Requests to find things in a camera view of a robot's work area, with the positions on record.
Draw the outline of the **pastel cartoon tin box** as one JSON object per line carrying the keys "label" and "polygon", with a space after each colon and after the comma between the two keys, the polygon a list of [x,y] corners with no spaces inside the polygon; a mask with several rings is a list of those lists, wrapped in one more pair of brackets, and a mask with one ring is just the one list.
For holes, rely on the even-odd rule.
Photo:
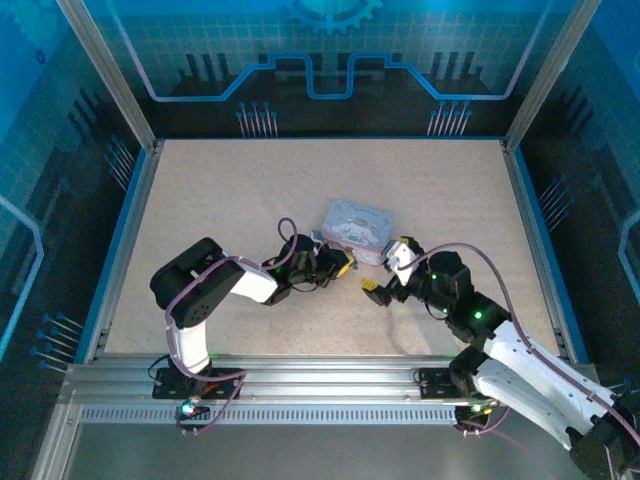
{"label": "pastel cartoon tin box", "polygon": [[394,222],[389,211],[336,199],[329,205],[320,232],[324,240],[350,249],[358,262],[379,266]]}

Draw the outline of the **small circuit board with LED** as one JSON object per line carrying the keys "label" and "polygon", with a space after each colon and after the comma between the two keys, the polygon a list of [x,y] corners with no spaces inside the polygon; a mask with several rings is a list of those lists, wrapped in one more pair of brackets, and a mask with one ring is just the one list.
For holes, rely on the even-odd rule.
{"label": "small circuit board with LED", "polygon": [[471,403],[455,407],[455,419],[460,424],[467,422],[485,425],[491,413],[500,406],[499,402]]}
{"label": "small circuit board with LED", "polygon": [[209,407],[200,405],[194,400],[185,400],[176,410],[178,422],[207,420],[209,416]]}

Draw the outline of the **aluminium table side rail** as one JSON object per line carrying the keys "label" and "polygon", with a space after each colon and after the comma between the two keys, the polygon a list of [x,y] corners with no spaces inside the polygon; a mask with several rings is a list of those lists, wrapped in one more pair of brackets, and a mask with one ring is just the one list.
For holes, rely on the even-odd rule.
{"label": "aluminium table side rail", "polygon": [[100,338],[109,331],[135,247],[165,141],[138,157],[75,354],[76,364],[92,363]]}
{"label": "aluminium table side rail", "polygon": [[508,151],[506,143],[502,150],[550,322],[563,341],[561,357],[573,364],[588,364],[589,355],[524,157],[519,148]]}

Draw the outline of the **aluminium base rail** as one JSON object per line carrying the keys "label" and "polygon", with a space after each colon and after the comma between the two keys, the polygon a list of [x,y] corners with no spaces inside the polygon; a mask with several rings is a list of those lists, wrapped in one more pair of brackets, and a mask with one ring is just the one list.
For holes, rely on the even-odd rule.
{"label": "aluminium base rail", "polygon": [[398,403],[468,404],[478,398],[427,398],[413,381],[418,367],[446,368],[438,356],[229,356],[214,359],[212,386],[185,377],[151,356],[105,355],[68,369],[61,403],[180,404],[201,394],[221,403],[233,389],[245,403]]}

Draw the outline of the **aluminium frame post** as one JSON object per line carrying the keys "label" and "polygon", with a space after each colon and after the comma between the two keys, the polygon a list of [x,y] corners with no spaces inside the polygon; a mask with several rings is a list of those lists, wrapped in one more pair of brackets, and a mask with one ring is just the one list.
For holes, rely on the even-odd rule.
{"label": "aluminium frame post", "polygon": [[523,140],[601,2],[602,0],[575,1],[505,135],[504,151],[507,154],[513,154]]}
{"label": "aluminium frame post", "polygon": [[55,0],[129,128],[147,152],[157,139],[83,0]]}

